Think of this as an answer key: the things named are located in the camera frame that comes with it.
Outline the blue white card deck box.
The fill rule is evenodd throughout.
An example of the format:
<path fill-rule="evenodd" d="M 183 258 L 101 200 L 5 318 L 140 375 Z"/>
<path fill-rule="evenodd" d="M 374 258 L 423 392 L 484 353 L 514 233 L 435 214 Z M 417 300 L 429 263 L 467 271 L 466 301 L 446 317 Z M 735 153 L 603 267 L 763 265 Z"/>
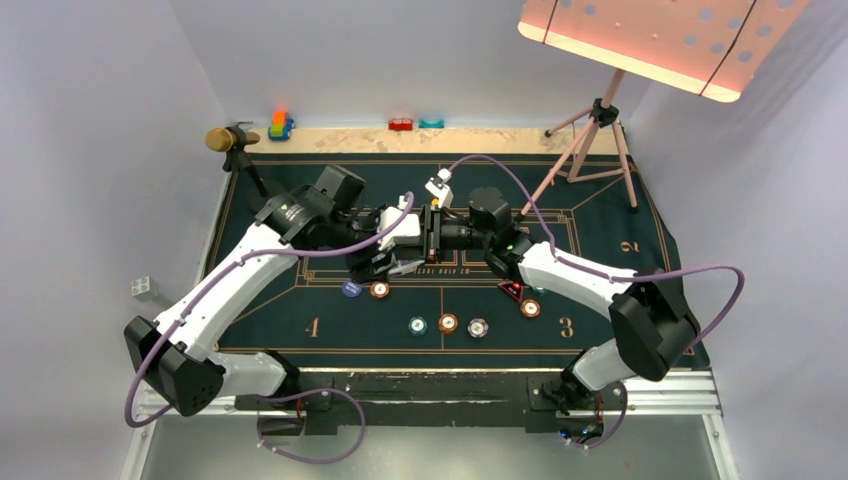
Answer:
<path fill-rule="evenodd" d="M 423 260 L 404 260 L 396 255 L 381 255 L 372 261 L 372 277 L 376 281 L 388 281 L 397 276 L 414 272 Z"/>

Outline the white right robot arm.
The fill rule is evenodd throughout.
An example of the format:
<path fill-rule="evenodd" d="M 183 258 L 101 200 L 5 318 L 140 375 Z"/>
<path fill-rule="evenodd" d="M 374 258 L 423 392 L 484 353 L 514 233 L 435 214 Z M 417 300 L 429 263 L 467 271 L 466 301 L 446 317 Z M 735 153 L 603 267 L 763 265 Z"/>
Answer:
<path fill-rule="evenodd" d="M 468 215 L 456 217 L 448 212 L 453 193 L 444 181 L 432 177 L 426 189 L 435 200 L 422 216 L 428 259 L 438 259 L 443 250 L 480 250 L 495 276 L 567 297 L 610 321 L 612 339 L 580 353 L 562 371 L 560 386 L 547 393 L 562 409 L 584 409 L 621 380 L 663 379 L 701 333 L 669 273 L 609 267 L 533 237 L 518 229 L 494 187 L 475 189 Z"/>

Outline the green blue chip stack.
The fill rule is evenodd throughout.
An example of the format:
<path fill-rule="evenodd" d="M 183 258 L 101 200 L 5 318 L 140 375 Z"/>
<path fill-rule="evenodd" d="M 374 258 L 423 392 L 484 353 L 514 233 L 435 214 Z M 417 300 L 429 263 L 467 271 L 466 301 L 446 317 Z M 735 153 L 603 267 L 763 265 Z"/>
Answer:
<path fill-rule="evenodd" d="M 428 330 L 428 323 L 421 316 L 414 316 L 409 320 L 408 330 L 414 336 L 425 335 Z"/>

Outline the pink blue chip stack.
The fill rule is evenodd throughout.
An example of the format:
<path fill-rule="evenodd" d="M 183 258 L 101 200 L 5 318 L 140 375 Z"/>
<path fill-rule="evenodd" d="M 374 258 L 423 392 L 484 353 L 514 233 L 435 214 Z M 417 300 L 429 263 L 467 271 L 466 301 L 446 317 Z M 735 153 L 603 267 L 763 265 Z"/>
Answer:
<path fill-rule="evenodd" d="M 483 338 L 489 332 L 489 325 L 482 318 L 474 318 L 469 321 L 467 332 L 472 338 Z"/>

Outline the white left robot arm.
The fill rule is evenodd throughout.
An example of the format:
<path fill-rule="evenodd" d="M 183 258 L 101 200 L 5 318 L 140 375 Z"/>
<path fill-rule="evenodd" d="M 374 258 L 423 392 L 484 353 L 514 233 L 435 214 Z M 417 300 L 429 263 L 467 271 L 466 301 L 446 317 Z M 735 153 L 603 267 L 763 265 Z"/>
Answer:
<path fill-rule="evenodd" d="M 266 200 L 233 250 L 182 300 L 154 320 L 141 316 L 124 329 L 135 376 L 124 415 L 131 427 L 133 402 L 147 383 L 169 408 L 192 416 L 214 399 L 260 396 L 284 409 L 297 399 L 300 371 L 279 354 L 223 354 L 214 349 L 236 317 L 275 278 L 303 258 L 326 258 L 383 247 L 403 225 L 415 226 L 413 193 L 376 213 L 376 227 L 361 230 L 344 216 L 365 182 L 335 165 L 313 185 L 281 191 Z"/>

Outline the red black all-in triangle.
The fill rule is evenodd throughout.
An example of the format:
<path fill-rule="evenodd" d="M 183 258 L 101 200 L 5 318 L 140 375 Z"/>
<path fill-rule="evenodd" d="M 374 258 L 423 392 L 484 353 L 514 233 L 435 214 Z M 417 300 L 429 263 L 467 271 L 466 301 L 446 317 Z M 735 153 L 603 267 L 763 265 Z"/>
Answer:
<path fill-rule="evenodd" d="M 521 283 L 513 281 L 505 281 L 498 285 L 498 288 L 507 294 L 516 303 L 521 304 L 524 298 L 524 286 Z"/>

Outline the orange red chips small pile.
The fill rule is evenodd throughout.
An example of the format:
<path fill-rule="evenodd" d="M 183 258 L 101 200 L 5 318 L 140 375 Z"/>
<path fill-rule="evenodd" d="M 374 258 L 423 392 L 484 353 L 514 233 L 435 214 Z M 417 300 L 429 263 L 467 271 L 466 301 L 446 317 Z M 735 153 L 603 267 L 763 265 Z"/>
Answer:
<path fill-rule="evenodd" d="M 390 286 L 386 282 L 375 282 L 370 286 L 370 295 L 377 299 L 383 299 L 390 293 Z"/>

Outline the purple small blind button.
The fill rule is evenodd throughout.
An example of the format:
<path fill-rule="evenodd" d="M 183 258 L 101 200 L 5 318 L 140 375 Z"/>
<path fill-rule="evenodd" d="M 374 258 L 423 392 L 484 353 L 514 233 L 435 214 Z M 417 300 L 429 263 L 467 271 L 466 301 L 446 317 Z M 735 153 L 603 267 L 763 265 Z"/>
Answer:
<path fill-rule="evenodd" d="M 362 293 L 363 287 L 351 280 L 346 280 L 343 283 L 341 290 L 346 297 L 355 298 Z"/>

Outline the orange red chip stack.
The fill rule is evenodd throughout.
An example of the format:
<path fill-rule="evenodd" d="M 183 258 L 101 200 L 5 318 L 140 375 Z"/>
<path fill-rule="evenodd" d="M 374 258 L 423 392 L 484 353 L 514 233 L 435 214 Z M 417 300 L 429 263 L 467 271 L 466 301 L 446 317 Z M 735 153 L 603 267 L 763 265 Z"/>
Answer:
<path fill-rule="evenodd" d="M 458 328 L 459 322 L 455 315 L 445 313 L 438 320 L 438 328 L 442 334 L 449 335 L 454 333 Z"/>

